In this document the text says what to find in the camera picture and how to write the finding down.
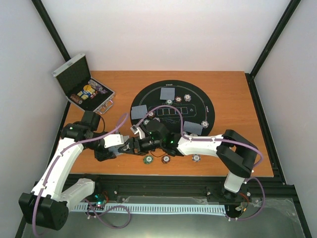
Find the dealt card top mat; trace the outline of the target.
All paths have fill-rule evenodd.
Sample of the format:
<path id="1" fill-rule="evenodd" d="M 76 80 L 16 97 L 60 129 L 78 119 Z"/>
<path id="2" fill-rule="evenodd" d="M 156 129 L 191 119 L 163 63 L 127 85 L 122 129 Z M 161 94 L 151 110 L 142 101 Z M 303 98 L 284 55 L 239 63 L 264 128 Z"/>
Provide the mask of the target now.
<path id="1" fill-rule="evenodd" d="M 175 98 L 175 88 L 162 87 L 160 90 L 161 100 L 174 100 Z"/>

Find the blue white poker chip stack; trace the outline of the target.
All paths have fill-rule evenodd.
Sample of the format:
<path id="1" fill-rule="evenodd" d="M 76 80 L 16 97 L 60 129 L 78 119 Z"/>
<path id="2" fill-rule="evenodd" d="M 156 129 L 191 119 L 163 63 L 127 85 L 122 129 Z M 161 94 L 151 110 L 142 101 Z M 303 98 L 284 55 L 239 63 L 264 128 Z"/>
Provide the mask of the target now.
<path id="1" fill-rule="evenodd" d="M 193 160 L 194 162 L 199 162 L 199 161 L 201 160 L 201 156 L 198 155 L 198 154 L 194 154 L 194 155 L 192 156 L 192 160 Z"/>

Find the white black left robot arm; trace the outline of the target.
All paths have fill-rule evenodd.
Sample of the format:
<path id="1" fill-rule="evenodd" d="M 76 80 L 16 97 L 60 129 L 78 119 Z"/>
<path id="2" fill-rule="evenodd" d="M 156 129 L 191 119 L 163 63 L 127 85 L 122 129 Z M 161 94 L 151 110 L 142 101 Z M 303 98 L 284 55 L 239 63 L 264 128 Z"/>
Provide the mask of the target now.
<path id="1" fill-rule="evenodd" d="M 107 157 L 108 149 L 124 143 L 114 130 L 97 133 L 101 116 L 86 111 L 80 121 L 67 124 L 61 132 L 56 152 L 41 179 L 30 193 L 23 193 L 19 206 L 23 217 L 35 229 L 37 226 L 60 230 L 70 211 L 85 197 L 99 199 L 103 187 L 91 178 L 81 178 L 63 190 L 69 172 L 84 149 L 91 149 Z"/>

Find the blue playing card deck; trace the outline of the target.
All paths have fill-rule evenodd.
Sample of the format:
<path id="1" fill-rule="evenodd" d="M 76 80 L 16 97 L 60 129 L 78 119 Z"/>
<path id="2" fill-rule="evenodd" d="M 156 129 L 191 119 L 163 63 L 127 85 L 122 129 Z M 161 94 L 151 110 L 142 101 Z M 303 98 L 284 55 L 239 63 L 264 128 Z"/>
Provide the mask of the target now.
<path id="1" fill-rule="evenodd" d="M 120 146 L 113 146 L 113 147 L 109 147 L 108 151 L 110 152 L 110 158 L 116 158 L 119 155 L 122 155 L 122 153 L 118 153 L 118 148 Z"/>

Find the green poker chip stack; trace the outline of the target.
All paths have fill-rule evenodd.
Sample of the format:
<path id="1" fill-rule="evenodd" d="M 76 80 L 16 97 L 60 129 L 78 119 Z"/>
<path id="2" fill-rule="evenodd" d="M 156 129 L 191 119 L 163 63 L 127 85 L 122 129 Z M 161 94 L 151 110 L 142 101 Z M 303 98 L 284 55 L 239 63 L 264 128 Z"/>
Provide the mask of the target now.
<path id="1" fill-rule="evenodd" d="M 153 160 L 154 160 L 154 158 L 153 158 L 152 156 L 150 156 L 150 155 L 147 155 L 147 156 L 145 156 L 145 157 L 143 158 L 144 164 L 147 164 L 147 165 L 150 164 L 150 163 L 152 163 Z"/>

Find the dealt card mat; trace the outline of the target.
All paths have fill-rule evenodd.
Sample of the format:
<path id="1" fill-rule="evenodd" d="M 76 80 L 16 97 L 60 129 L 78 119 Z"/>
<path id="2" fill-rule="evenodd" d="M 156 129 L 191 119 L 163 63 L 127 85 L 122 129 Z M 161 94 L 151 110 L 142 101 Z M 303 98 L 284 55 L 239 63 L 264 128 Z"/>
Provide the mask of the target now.
<path id="1" fill-rule="evenodd" d="M 142 119 L 148 113 L 146 105 L 139 105 L 131 107 L 130 118 L 132 120 Z"/>
<path id="2" fill-rule="evenodd" d="M 198 123 L 184 121 L 183 130 L 187 133 L 202 135 L 203 126 L 201 124 L 198 124 Z"/>
<path id="3" fill-rule="evenodd" d="M 162 87 L 160 90 L 161 100 L 174 100 L 175 98 L 175 88 Z"/>

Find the red chip mat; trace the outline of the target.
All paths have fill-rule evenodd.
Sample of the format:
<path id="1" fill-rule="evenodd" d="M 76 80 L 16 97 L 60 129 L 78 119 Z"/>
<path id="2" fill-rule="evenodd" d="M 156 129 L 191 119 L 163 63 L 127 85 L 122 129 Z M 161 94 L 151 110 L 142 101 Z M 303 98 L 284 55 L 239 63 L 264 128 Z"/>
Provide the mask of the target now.
<path id="1" fill-rule="evenodd" d="M 148 117 L 150 117 L 150 118 L 153 118 L 155 116 L 155 113 L 154 112 L 150 112 L 149 114 L 148 114 Z"/>
<path id="2" fill-rule="evenodd" d="M 175 98 L 175 102 L 181 103 L 181 102 L 182 102 L 182 98 L 181 98 L 181 97 L 176 97 L 176 98 Z"/>

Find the red chip top mat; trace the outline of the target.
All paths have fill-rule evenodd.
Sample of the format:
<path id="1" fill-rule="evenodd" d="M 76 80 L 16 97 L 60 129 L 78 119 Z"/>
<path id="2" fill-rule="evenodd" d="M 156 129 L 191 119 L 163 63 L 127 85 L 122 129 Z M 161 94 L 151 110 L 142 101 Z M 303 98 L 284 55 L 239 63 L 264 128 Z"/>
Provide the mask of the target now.
<path id="1" fill-rule="evenodd" d="M 176 97 L 176 98 L 175 98 L 175 102 L 181 103 L 181 102 L 182 102 L 182 98 L 181 98 L 181 97 Z"/>

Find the blue chip top mat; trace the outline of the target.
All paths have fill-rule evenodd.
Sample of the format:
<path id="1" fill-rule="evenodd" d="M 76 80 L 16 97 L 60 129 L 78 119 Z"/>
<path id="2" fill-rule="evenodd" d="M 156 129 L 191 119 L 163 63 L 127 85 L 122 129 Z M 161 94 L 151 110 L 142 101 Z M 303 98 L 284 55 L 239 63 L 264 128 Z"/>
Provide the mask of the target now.
<path id="1" fill-rule="evenodd" d="M 190 94 L 185 94 L 185 95 L 184 95 L 184 100 L 185 100 L 186 102 L 190 102 L 190 101 L 192 100 L 191 95 L 190 95 Z"/>

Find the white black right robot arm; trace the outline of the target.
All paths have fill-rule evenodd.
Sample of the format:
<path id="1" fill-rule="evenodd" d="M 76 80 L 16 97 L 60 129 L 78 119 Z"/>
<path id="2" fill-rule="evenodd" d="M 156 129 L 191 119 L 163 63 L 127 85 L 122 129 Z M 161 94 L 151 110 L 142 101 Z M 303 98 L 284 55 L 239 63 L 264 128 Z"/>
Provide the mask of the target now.
<path id="1" fill-rule="evenodd" d="M 243 183 L 260 162 L 262 153 L 250 141 L 233 130 L 216 136 L 189 136 L 169 131 L 164 124 L 153 120 L 146 125 L 147 136 L 129 138 L 118 149 L 120 153 L 146 155 L 161 149 L 169 156 L 206 155 L 218 157 L 228 169 L 223 188 L 238 193 Z"/>

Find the red brown poker chip stack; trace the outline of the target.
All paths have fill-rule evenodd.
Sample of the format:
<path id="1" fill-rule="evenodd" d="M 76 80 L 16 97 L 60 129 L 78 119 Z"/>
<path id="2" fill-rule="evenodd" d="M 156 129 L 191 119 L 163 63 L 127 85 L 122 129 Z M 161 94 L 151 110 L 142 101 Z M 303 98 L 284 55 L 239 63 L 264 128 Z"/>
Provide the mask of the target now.
<path id="1" fill-rule="evenodd" d="M 162 156 L 161 161 L 162 161 L 163 164 L 167 164 L 167 163 L 170 162 L 170 157 L 167 156 L 167 155 Z"/>

